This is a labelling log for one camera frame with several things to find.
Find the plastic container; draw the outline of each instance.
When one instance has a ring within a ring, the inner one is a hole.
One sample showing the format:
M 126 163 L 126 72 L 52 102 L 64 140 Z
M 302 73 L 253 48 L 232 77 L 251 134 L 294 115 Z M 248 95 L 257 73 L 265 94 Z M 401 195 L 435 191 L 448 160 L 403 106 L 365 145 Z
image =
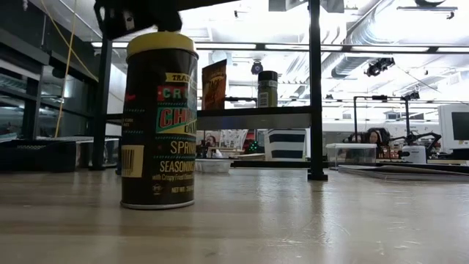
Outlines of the plastic container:
M 123 207 L 193 204 L 197 59 L 193 41 L 178 33 L 130 41 L 122 114 Z
M 230 159 L 197 159 L 196 171 L 201 173 L 228 173 L 233 160 Z
M 327 144 L 328 166 L 340 164 L 364 165 L 376 163 L 376 144 L 335 143 Z

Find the table surface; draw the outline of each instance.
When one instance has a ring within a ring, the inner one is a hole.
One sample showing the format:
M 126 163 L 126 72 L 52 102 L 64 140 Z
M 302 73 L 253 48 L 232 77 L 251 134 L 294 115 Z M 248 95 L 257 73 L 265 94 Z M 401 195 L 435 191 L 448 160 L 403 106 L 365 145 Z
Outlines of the table surface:
M 0 175 L 8 264 L 469 263 L 469 185 L 306 170 L 196 176 L 196 203 L 119 206 L 114 170 Z

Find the cable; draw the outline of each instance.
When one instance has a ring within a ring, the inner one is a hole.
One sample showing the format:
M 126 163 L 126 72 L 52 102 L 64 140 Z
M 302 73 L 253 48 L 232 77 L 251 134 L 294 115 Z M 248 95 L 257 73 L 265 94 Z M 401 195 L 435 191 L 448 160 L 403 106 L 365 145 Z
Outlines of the cable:
M 436 92 L 439 92 L 440 94 L 443 94 L 441 91 L 439 91 L 438 89 L 436 88 L 433 88 L 431 87 L 430 85 L 424 83 L 422 80 L 419 80 L 418 78 L 416 78 L 415 76 L 413 76 L 412 74 L 408 73 L 407 71 L 403 70 L 401 67 L 397 66 L 396 67 L 398 69 L 400 69 L 401 71 L 403 71 L 405 74 L 409 75 L 410 77 L 414 78 L 416 81 L 418 81 L 419 83 L 422 83 L 423 85 L 425 85 L 426 87 L 429 87 L 430 89 L 436 91 Z M 460 100 L 456 100 L 456 102 L 458 103 L 462 103 L 462 104 L 465 104 L 466 106 L 469 106 L 469 103 L 466 103 L 466 102 L 463 102 L 463 101 L 460 101 Z
M 62 110 L 64 107 L 64 96 L 65 96 L 65 85 L 67 84 L 68 69 L 70 68 L 70 57 L 72 56 L 73 36 L 75 35 L 76 3 L 77 2 L 78 0 L 75 0 L 75 3 L 73 4 L 72 34 L 70 35 L 70 44 L 68 45 L 67 64 L 65 65 L 65 77 L 64 77 L 64 82 L 62 85 L 62 96 L 60 97 L 59 117 L 57 118 L 56 133 L 55 133 L 54 138 L 56 138 L 59 135 L 60 120 L 62 119 Z
M 80 59 L 80 58 L 78 57 L 78 55 L 75 53 L 75 51 L 73 50 L 71 44 L 69 44 L 68 41 L 65 39 L 64 35 L 62 34 L 62 32 L 60 31 L 59 27 L 57 26 L 56 22 L 53 20 L 51 13 L 49 12 L 49 10 L 47 9 L 47 7 L 45 6 L 44 0 L 41 0 L 41 4 L 43 5 L 45 12 L 47 13 L 47 16 L 51 19 L 51 22 L 52 22 L 53 26 L 57 29 L 58 33 L 60 34 L 60 37 L 62 37 L 62 39 L 64 40 L 64 42 L 65 42 L 65 44 L 67 45 L 67 47 L 72 51 L 73 56 L 78 60 L 78 62 L 80 62 L 80 65 L 85 69 L 85 71 L 86 71 L 95 81 L 98 81 L 98 78 L 97 78 L 93 73 L 91 73 L 91 71 L 88 69 L 88 67 L 81 61 L 81 59 Z M 73 20 L 74 20 L 74 21 L 75 21 L 75 14 L 76 14 L 76 10 L 73 11 Z
M 407 74 L 407 75 L 409 75 L 410 77 L 414 78 L 414 79 L 415 79 L 416 81 L 418 81 L 419 83 L 422 83 L 422 84 L 425 85 L 426 87 L 429 87 L 430 89 L 432 89 L 432 90 L 434 90 L 434 91 L 436 91 L 436 92 L 441 93 L 440 91 L 438 91 L 438 89 L 435 89 L 435 88 L 431 87 L 430 85 L 424 83 L 422 80 L 419 80 L 417 77 L 415 77 L 415 76 L 413 76 L 412 74 L 408 73 L 407 71 L 403 70 L 401 67 L 399 67 L 399 66 L 397 66 L 397 65 L 396 65 L 396 67 L 397 67 L 398 69 L 400 69 L 401 71 L 403 71 L 405 74 Z

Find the glass wall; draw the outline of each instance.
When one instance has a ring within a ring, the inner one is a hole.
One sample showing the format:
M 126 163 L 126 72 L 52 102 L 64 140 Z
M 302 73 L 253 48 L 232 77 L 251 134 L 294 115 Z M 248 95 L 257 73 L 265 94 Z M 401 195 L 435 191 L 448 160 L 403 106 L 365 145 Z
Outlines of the glass wall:
M 42 137 L 54 137 L 58 118 L 58 109 L 53 109 L 49 106 L 41 106 L 37 135 Z M 58 136 L 83 136 L 86 134 L 87 124 L 87 118 L 63 111 Z
M 0 95 L 0 141 L 15 139 L 23 127 L 24 101 Z
M 44 67 L 41 86 L 42 102 L 61 103 L 64 76 L 65 72 L 61 69 L 51 66 Z M 89 86 L 86 83 L 68 75 L 65 80 L 64 107 L 71 111 L 86 111 L 88 92 Z
M 42 68 L 42 75 L 34 74 L 0 60 L 0 140 L 55 135 L 65 77 L 55 67 Z M 85 81 L 67 76 L 58 136 L 87 135 L 90 90 Z

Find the window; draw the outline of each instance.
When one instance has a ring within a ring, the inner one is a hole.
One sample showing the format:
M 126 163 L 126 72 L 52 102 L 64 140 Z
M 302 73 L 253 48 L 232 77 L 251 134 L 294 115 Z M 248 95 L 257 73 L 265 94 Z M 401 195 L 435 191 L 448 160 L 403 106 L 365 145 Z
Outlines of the window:
M 28 78 L 39 80 L 39 74 L 34 74 L 21 67 L 0 59 L 0 86 L 26 93 Z
M 54 137 L 56 133 L 57 118 L 59 110 L 48 106 L 41 106 L 39 109 L 38 136 Z M 58 136 L 78 136 L 84 135 L 87 129 L 85 117 L 76 114 L 62 112 L 62 120 L 59 125 Z
M 0 95 L 0 141 L 21 135 L 23 110 L 24 101 Z
M 52 66 L 44 67 L 41 86 L 41 100 L 43 102 L 60 104 L 64 76 L 63 70 Z M 70 111 L 87 112 L 88 90 L 88 84 L 68 75 L 64 91 L 64 108 Z
M 405 120 L 405 112 L 399 113 L 399 112 L 388 112 L 386 114 L 386 119 L 387 120 L 397 120 L 397 119 L 402 119 Z M 419 113 L 409 113 L 409 119 L 410 120 L 424 120 L 424 114 L 419 114 Z

